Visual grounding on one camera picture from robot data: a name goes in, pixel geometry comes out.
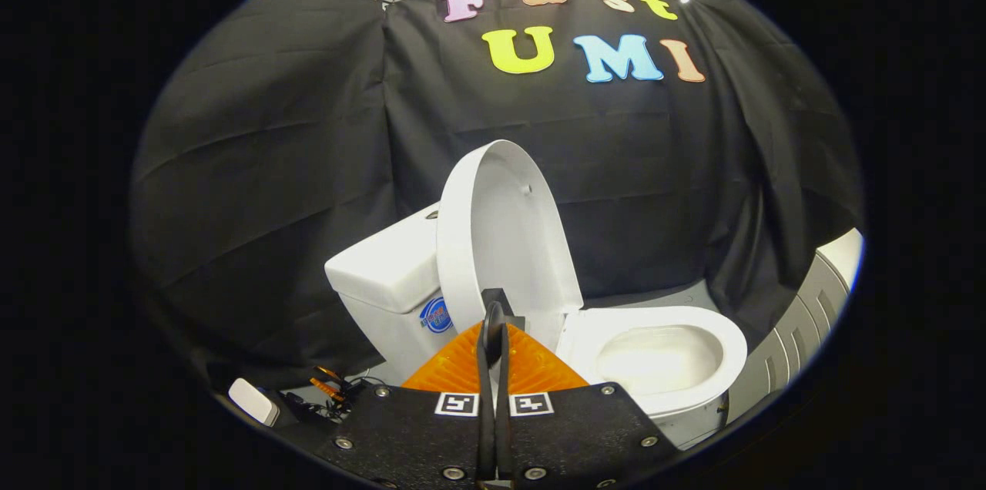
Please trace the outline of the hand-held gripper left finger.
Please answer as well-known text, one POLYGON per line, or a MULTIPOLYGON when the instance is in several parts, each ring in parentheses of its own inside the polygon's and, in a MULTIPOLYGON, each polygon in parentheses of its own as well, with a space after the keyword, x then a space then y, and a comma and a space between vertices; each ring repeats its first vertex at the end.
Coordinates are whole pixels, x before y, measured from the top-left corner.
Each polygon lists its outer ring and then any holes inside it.
POLYGON ((482 489, 495 478, 495 290, 480 293, 485 317, 473 335, 459 335, 461 367, 475 388, 452 391, 448 371, 439 391, 361 384, 349 393, 350 413, 320 446, 320 458, 372 488, 482 489))

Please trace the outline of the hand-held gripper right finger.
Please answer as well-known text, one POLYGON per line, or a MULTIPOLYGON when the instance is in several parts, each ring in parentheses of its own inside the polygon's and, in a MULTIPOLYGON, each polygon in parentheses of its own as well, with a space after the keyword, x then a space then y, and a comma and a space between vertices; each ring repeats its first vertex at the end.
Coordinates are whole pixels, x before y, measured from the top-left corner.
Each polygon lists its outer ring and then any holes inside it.
POLYGON ((679 461, 677 448, 619 384, 511 391, 533 374, 518 350, 525 323, 493 291, 493 479, 511 489, 626 489, 679 461))

